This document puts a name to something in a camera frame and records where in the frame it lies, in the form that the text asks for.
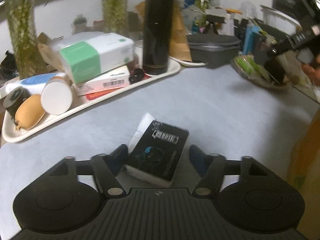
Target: white box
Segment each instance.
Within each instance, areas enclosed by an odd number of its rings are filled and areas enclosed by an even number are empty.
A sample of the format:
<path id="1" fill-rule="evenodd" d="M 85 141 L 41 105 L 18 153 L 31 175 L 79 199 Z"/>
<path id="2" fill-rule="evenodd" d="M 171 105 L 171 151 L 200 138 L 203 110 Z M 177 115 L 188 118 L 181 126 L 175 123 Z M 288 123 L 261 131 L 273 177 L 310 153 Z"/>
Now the white box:
<path id="1" fill-rule="evenodd" d="M 134 42 L 116 33 L 100 35 L 60 50 L 60 59 L 74 84 L 80 84 L 133 61 Z"/>
<path id="2" fill-rule="evenodd" d="M 78 96 L 84 96 L 95 92 L 129 86 L 129 76 L 130 72 L 127 66 L 122 66 L 104 73 L 92 80 L 73 86 Z"/>

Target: metal screw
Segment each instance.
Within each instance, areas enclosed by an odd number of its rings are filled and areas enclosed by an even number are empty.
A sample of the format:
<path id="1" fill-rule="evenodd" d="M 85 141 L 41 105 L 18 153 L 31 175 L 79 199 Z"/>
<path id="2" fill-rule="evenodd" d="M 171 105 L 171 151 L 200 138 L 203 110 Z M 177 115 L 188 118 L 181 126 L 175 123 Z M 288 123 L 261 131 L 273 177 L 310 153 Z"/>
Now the metal screw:
<path id="1" fill-rule="evenodd" d="M 120 194 L 122 194 L 123 190 L 119 187 L 112 187 L 110 189 L 108 189 L 107 193 L 111 196 L 118 196 Z"/>
<path id="2" fill-rule="evenodd" d="M 196 189 L 196 194 L 200 196 L 207 196 L 211 193 L 211 190 L 209 190 L 206 187 L 200 187 Z"/>

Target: white tray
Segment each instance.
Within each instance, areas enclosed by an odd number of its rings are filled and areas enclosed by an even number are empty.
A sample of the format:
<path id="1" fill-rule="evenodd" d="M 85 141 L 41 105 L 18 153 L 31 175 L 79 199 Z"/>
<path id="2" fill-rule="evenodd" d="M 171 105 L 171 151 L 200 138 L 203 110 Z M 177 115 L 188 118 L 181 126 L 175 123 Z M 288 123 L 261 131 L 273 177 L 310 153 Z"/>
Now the white tray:
<path id="1" fill-rule="evenodd" d="M 135 47 L 135 52 L 139 56 L 139 65 L 142 66 L 142 48 Z M 180 69 L 181 69 L 181 66 L 178 62 L 172 59 L 169 59 L 168 71 L 164 74 L 142 80 L 140 82 L 137 82 L 135 84 L 129 85 L 124 88 L 120 88 L 112 93 L 106 94 L 92 101 L 87 100 L 86 96 L 81 96 L 81 97 L 74 96 L 73 103 L 71 105 L 70 110 L 60 115 L 52 115 L 52 114 L 46 113 L 44 117 L 41 119 L 41 121 L 36 125 L 36 127 L 32 128 L 31 130 L 24 130 L 24 129 L 17 130 L 13 120 L 11 119 L 11 116 L 9 115 L 8 111 L 6 111 L 4 114 L 4 122 L 2 126 L 2 136 L 6 142 L 9 142 L 9 143 L 20 142 L 25 138 L 29 137 L 30 135 L 35 134 L 36 132 L 39 132 L 43 128 L 48 127 L 49 125 L 52 125 L 53 123 L 60 121 L 61 119 L 67 116 L 70 116 L 76 112 L 79 112 L 82 109 L 92 106 L 107 98 L 111 98 L 115 95 L 121 94 L 122 92 L 125 92 L 127 90 L 136 88 L 138 86 L 144 85 L 149 82 L 153 82 L 154 80 L 157 80 L 166 76 L 173 75 L 179 72 Z"/>

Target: green label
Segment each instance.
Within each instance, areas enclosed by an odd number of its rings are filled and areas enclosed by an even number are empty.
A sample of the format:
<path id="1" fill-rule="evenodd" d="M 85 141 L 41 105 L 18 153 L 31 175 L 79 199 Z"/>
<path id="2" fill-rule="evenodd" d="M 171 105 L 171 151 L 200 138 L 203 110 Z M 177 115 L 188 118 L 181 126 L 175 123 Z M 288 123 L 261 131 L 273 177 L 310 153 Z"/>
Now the green label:
<path id="1" fill-rule="evenodd" d="M 85 41 L 60 50 L 60 54 L 70 66 L 75 84 L 101 74 L 99 53 Z"/>

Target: white tube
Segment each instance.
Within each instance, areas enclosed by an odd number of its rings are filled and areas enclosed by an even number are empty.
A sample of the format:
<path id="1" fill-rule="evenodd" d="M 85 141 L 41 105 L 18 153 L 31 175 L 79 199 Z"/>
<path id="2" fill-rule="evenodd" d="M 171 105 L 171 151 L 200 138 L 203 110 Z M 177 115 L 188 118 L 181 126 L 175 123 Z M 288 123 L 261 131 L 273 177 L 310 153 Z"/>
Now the white tube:
<path id="1" fill-rule="evenodd" d="M 9 82 L 0 88 L 0 99 L 6 97 L 12 90 L 17 87 L 23 87 L 30 95 L 41 94 L 47 82 L 55 76 L 66 77 L 65 73 L 48 73 L 25 78 L 20 81 Z"/>

